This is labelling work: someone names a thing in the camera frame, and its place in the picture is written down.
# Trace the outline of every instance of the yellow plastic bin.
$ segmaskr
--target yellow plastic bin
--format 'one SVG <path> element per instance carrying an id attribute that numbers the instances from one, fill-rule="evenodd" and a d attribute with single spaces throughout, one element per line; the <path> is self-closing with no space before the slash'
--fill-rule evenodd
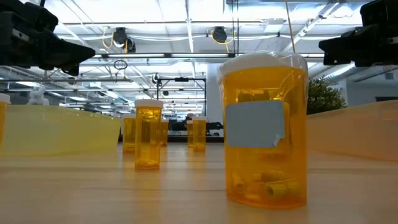
<path id="1" fill-rule="evenodd" d="M 187 121 L 187 143 L 188 148 L 193 149 L 193 123 L 192 121 Z"/>
<path id="2" fill-rule="evenodd" d="M 307 63 L 255 52 L 219 70 L 227 196 L 263 208 L 307 202 Z"/>
<path id="3" fill-rule="evenodd" d="M 134 152 L 136 144 L 136 115 L 123 114 L 123 153 Z"/>
<path id="4" fill-rule="evenodd" d="M 136 100 L 136 169 L 159 169 L 163 102 Z"/>
<path id="5" fill-rule="evenodd" d="M 160 122 L 160 144 L 161 146 L 167 147 L 167 142 L 169 138 L 169 121 L 163 119 Z"/>
<path id="6" fill-rule="evenodd" d="M 0 150 L 2 149 L 2 141 L 4 138 L 4 123 L 6 122 L 7 105 L 9 103 L 10 96 L 0 93 Z"/>
<path id="7" fill-rule="evenodd" d="M 198 116 L 193 117 L 192 122 L 192 135 L 193 135 L 193 150 L 205 151 L 206 150 L 206 117 Z"/>
<path id="8" fill-rule="evenodd" d="M 60 106 L 9 105 L 3 155 L 116 152 L 120 119 Z"/>

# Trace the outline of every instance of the metal frame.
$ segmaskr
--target metal frame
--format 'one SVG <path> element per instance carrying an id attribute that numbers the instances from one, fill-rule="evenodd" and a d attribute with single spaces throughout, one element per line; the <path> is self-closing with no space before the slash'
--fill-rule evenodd
<path id="1" fill-rule="evenodd" d="M 175 82 L 186 82 L 186 81 L 179 81 L 179 78 L 158 78 L 157 79 L 157 83 L 156 83 L 156 100 L 159 100 L 159 90 L 163 89 L 164 86 L 166 86 L 170 81 L 175 81 Z M 199 84 L 199 89 L 196 88 L 196 90 L 194 91 L 204 91 L 205 92 L 205 105 L 204 105 L 204 109 L 205 109 L 205 116 L 206 116 L 206 107 L 207 107 L 207 90 L 206 90 L 206 78 L 184 78 L 184 80 L 188 80 L 189 81 L 194 81 L 195 83 L 197 83 L 197 81 L 203 81 L 205 83 L 205 87 L 201 87 Z M 159 88 L 159 81 L 166 81 L 161 88 Z M 186 89 L 186 88 L 181 88 L 178 90 L 174 90 L 174 91 L 192 91 L 191 89 Z"/>

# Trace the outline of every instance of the white ceiling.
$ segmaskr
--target white ceiling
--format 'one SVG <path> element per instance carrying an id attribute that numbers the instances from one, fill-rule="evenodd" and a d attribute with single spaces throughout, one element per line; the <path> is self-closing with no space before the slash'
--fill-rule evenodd
<path id="1" fill-rule="evenodd" d="M 234 9 L 232 12 L 230 5 L 225 2 L 231 0 L 189 0 L 188 12 L 192 26 L 193 52 L 194 53 L 226 53 L 225 45 L 215 43 L 211 37 L 206 37 L 215 26 L 224 26 L 229 37 L 233 36 L 233 30 L 236 30 L 237 18 L 239 18 L 239 53 L 252 52 L 255 50 L 275 50 L 281 51 L 290 42 L 289 24 L 287 22 L 287 13 L 284 1 L 281 0 L 239 0 L 239 12 Z M 308 25 L 308 22 L 314 20 L 321 13 L 322 9 L 328 5 L 326 0 L 296 0 L 289 3 L 290 19 L 292 21 L 293 35 Z M 359 8 L 366 0 L 346 0 L 346 3 L 337 4 L 334 10 L 326 19 L 316 23 L 316 26 L 308 31 L 296 43 L 296 51 L 299 53 L 323 53 L 318 48 L 320 39 L 340 36 L 344 32 L 353 30 L 361 26 L 361 15 Z M 137 53 L 190 53 L 190 41 L 188 39 L 187 10 L 185 0 L 46 0 L 45 7 L 55 14 L 60 24 L 55 29 L 55 33 L 61 38 L 76 44 L 82 44 L 79 40 L 73 40 L 71 33 L 76 34 L 83 39 L 87 46 L 92 47 L 98 54 L 121 53 L 122 50 L 112 46 L 107 49 L 103 45 L 103 32 L 106 29 L 105 36 L 111 35 L 116 27 L 126 27 L 129 35 L 135 36 L 134 41 L 137 47 Z M 276 35 L 278 32 L 283 37 L 265 36 Z M 185 38 L 176 41 L 153 41 L 158 38 Z M 110 39 L 104 40 L 107 45 L 111 44 Z M 228 44 L 228 50 L 234 52 L 233 43 Z M 162 60 L 156 60 L 156 63 L 162 63 Z M 196 76 L 205 78 L 208 62 L 196 61 Z M 111 73 L 117 72 L 113 64 L 109 64 Z M 330 67 L 324 67 L 322 64 L 309 63 L 310 76 L 315 77 L 321 72 L 325 72 Z M 158 73 L 161 77 L 192 77 L 193 66 L 189 61 L 177 62 L 173 65 L 137 65 L 139 70 L 149 82 L 151 75 Z M 33 72 L 43 76 L 44 72 L 38 68 L 32 68 Z M 110 78 L 108 71 L 104 67 L 81 67 L 80 73 L 84 73 L 86 78 Z M 146 82 L 137 74 L 136 70 L 127 68 L 121 72 L 134 80 L 134 85 L 146 85 Z M 128 88 L 133 86 L 131 83 L 102 83 L 103 87 Z M 196 85 L 185 83 L 184 86 L 194 88 Z M 65 88 L 82 88 L 81 86 L 65 85 Z M 121 96 L 128 100 L 136 98 L 149 97 L 144 93 L 120 92 Z M 183 97 L 195 97 L 201 95 L 202 91 L 191 92 Z"/>

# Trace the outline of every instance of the desk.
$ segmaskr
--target desk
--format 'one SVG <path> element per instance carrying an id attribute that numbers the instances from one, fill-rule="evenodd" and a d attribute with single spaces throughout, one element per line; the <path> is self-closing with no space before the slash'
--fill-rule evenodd
<path id="1" fill-rule="evenodd" d="M 114 154 L 0 159 L 0 223 L 397 223 L 398 164 L 308 153 L 308 205 L 228 200 L 223 145 L 169 143 L 160 171 Z"/>

